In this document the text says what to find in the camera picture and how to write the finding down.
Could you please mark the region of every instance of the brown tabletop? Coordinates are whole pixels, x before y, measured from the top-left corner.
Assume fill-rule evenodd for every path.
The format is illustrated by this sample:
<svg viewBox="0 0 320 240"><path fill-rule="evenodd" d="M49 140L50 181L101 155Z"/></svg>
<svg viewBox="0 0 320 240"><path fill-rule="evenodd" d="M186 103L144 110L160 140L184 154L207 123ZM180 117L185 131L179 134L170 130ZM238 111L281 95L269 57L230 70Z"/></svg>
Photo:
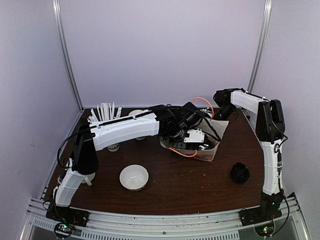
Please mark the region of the brown tabletop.
<svg viewBox="0 0 320 240"><path fill-rule="evenodd" d="M124 109L126 115L132 109ZM94 211L137 214L176 215L211 213L252 207L260 204L264 183L263 151L239 110L239 117L227 127L213 162L184 158L160 146L156 137L120 143L120 149L97 152L99 170L92 186L82 184L71 206ZM83 117L90 111L85 110ZM71 152L71 144L64 155ZM242 162L250 170L245 184L230 177L233 165ZM130 192L119 181L119 174L128 165L139 164L149 172L142 191ZM57 185L63 172L55 170L45 199Z"/></svg>

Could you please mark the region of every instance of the paper cup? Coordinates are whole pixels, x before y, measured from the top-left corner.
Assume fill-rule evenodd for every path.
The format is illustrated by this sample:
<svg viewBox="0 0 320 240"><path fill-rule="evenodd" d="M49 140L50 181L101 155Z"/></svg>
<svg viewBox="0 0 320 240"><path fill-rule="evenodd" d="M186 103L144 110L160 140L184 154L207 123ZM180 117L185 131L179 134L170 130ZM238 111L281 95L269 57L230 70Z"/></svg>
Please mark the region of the paper cup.
<svg viewBox="0 0 320 240"><path fill-rule="evenodd" d="M129 113L129 116L137 115L137 114L140 114L140 113L142 113L142 112L143 112L143 110L141 110L141 109L136 109L136 110L131 111L131 112ZM137 140L143 140L143 139L145 139L145 138L146 138L145 136L142 136L142 137L137 137L136 139L137 139Z"/></svg>
<svg viewBox="0 0 320 240"><path fill-rule="evenodd" d="M107 147L110 152L118 151L120 148L120 144L116 143Z"/></svg>

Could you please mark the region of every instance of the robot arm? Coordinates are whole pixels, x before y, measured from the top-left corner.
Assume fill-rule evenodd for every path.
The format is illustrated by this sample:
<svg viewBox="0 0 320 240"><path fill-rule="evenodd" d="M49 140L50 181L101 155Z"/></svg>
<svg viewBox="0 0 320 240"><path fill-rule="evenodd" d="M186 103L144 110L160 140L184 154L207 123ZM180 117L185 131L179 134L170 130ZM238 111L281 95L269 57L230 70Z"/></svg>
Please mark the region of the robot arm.
<svg viewBox="0 0 320 240"><path fill-rule="evenodd" d="M264 184L259 212L256 215L260 219L270 220L270 216L279 214L278 209L284 199L282 144L286 139L284 139L285 122L281 103L279 100L259 97L239 88L217 91L213 99L220 107L213 119L226 120L236 107L246 109L255 115L253 116L256 118L255 134L264 156Z"/></svg>
<svg viewBox="0 0 320 240"><path fill-rule="evenodd" d="M57 207L68 207L72 197L87 175L99 168L96 151L127 140L144 136L158 135L161 139L170 139L175 143L203 143L204 134L192 131L191 127L201 118L193 111L197 109L192 103L183 109L170 110L163 105L154 106L135 116L124 116L103 122L82 122L78 130L90 129L79 134L73 147L65 175L58 180L53 190L53 200Z"/></svg>

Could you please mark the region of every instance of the light purple wall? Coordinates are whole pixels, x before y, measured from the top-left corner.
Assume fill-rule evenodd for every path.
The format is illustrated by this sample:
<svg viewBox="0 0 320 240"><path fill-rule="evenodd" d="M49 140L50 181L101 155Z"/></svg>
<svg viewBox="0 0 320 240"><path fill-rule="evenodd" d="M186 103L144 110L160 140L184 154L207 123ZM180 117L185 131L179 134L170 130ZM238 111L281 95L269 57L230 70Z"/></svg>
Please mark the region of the light purple wall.
<svg viewBox="0 0 320 240"><path fill-rule="evenodd" d="M247 87L263 0L67 0L61 12L85 107L184 104Z"/></svg>
<svg viewBox="0 0 320 240"><path fill-rule="evenodd" d="M0 238L16 239L78 115L51 0L0 1Z"/></svg>
<svg viewBox="0 0 320 240"><path fill-rule="evenodd" d="M289 141L283 180L295 191L313 240L320 235L320 4L273 1L254 93L282 102Z"/></svg>

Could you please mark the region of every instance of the orange wire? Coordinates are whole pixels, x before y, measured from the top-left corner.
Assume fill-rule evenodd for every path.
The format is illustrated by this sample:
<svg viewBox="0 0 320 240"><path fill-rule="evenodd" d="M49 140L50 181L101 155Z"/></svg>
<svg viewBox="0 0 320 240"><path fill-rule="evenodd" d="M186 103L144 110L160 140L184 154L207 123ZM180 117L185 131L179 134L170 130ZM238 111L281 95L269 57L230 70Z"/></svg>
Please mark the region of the orange wire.
<svg viewBox="0 0 320 240"><path fill-rule="evenodd" d="M214 118L215 113L214 113L214 108L212 107L211 103L210 103L207 99L205 99L205 98L203 98L203 97L200 97L200 96L195 97L194 99L192 99L191 102L194 103L194 100L196 100L196 99L203 100L203 101L205 101L207 104L209 104L209 106L210 106L210 108L211 108L211 111L212 111L212 117L211 117L210 120L212 120L212 119Z"/></svg>
<svg viewBox="0 0 320 240"><path fill-rule="evenodd" d="M185 158L193 158L193 157L197 156L197 154L198 154L198 151L197 151L197 150L195 150L195 152L194 152L193 155L184 155L183 153L175 150L173 147L169 147L169 149L170 149L171 151L175 152L176 154L179 154L179 155L181 155L181 156L184 156Z"/></svg>

